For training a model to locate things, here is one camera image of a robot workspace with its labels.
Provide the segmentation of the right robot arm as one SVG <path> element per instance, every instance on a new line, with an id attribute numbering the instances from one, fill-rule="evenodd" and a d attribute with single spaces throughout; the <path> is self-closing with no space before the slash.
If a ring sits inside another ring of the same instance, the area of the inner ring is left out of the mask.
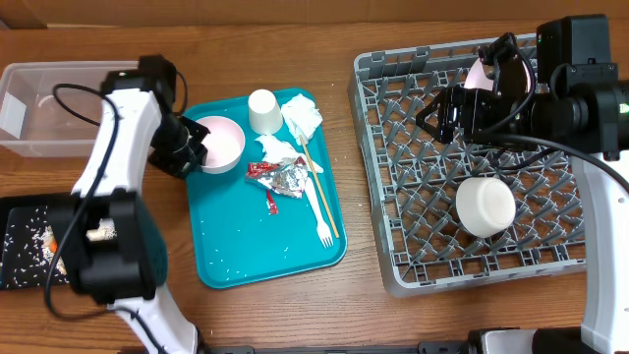
<path id="1" fill-rule="evenodd" d="M 586 311 L 576 327 L 491 329 L 478 353 L 624 353 L 628 349 L 628 85 L 603 14 L 538 27 L 529 59 L 506 33 L 478 51 L 492 88 L 443 89 L 416 117 L 435 140 L 561 151 L 571 158 L 586 237 Z"/>

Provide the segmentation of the white plastic fork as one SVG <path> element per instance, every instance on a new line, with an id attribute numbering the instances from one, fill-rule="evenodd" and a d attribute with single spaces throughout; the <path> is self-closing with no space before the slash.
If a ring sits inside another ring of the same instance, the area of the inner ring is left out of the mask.
<path id="1" fill-rule="evenodd" d="M 310 203 L 311 209 L 314 213 L 316 220 L 316 233 L 322 246 L 327 249 L 333 246 L 333 239 L 329 226 L 323 219 L 320 206 L 318 203 L 318 197 L 316 195 L 315 186 L 313 180 L 308 177 L 306 180 L 305 193 Z"/>

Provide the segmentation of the red snack wrapper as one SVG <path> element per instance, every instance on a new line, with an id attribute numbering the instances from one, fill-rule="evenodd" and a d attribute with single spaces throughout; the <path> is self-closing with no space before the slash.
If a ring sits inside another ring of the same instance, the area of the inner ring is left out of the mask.
<path id="1" fill-rule="evenodd" d="M 250 162 L 246 180 L 266 190 L 266 205 L 271 215 L 278 213 L 272 194 L 300 199 L 306 189 L 309 169 L 302 157 L 284 158 L 280 162 Z"/>

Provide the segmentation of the torn white tissue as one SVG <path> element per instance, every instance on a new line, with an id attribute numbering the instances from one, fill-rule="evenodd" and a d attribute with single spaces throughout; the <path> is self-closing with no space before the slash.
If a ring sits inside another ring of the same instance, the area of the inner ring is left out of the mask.
<path id="1" fill-rule="evenodd" d="M 280 141 L 273 135 L 261 135 L 256 138 L 256 142 L 262 146 L 263 158 L 261 160 L 263 162 L 276 164 L 301 157 L 309 165 L 304 153 L 297 152 L 290 143 Z"/>

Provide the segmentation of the orange carrot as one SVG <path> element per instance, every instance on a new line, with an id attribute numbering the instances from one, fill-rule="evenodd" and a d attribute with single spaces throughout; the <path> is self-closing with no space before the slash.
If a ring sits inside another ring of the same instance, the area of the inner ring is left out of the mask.
<path id="1" fill-rule="evenodd" d="M 55 240 L 52 240 L 49 244 L 48 244 L 48 249 L 52 252 L 55 253 L 57 251 L 57 243 Z"/>

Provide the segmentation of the pink bowl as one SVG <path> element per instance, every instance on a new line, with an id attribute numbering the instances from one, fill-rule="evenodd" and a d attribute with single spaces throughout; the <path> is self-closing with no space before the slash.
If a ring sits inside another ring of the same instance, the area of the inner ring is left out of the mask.
<path id="1" fill-rule="evenodd" d="M 209 174 L 222 174 L 233 169 L 240 161 L 246 145 L 240 125 L 224 116 L 202 117 L 198 123 L 209 131 L 201 142 L 207 150 L 201 170 Z"/>

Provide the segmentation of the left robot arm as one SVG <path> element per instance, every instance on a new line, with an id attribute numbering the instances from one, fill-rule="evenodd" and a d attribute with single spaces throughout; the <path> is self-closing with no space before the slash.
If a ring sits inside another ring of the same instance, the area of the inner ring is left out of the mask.
<path id="1" fill-rule="evenodd" d="M 182 78 L 161 55 L 108 73 L 95 91 L 102 117 L 86 168 L 48 212 L 52 262 L 64 265 L 73 291 L 90 296 L 100 315 L 125 321 L 149 353 L 209 350 L 166 285 L 166 245 L 142 199 L 148 164 L 185 179 L 207 154 L 208 129 L 173 108 Z"/>

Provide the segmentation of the white bowl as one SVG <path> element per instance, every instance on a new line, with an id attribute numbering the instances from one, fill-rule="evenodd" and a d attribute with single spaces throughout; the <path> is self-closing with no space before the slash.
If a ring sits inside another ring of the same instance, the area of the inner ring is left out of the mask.
<path id="1" fill-rule="evenodd" d="M 492 177 L 471 177 L 458 187 L 456 212 L 472 235 L 488 238 L 505 230 L 515 218 L 515 198 L 509 187 Z"/>

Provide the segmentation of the large pink plate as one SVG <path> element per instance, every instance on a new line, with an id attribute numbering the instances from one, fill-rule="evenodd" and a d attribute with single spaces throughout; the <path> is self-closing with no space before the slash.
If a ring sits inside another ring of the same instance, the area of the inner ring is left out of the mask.
<path id="1" fill-rule="evenodd" d="M 470 69 L 464 83 L 465 89 L 485 89 L 496 94 L 520 96 L 531 89 L 530 73 L 519 58 L 497 64 L 484 65 L 478 59 Z"/>

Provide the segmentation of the white paper cup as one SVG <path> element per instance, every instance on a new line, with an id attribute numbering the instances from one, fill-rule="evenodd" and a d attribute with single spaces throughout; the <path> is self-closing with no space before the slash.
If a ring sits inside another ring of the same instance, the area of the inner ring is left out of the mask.
<path id="1" fill-rule="evenodd" d="M 283 117 L 274 93 L 257 89 L 248 98 L 249 122 L 254 132 L 273 135 L 283 126 Z"/>

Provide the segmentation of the white napkin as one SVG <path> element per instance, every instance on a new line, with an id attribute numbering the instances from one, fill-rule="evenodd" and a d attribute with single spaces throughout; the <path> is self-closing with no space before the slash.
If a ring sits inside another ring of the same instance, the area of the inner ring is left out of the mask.
<path id="1" fill-rule="evenodd" d="M 302 140 L 307 143 L 323 121 L 315 102 L 301 93 L 284 103 L 280 112 L 298 146 Z"/>

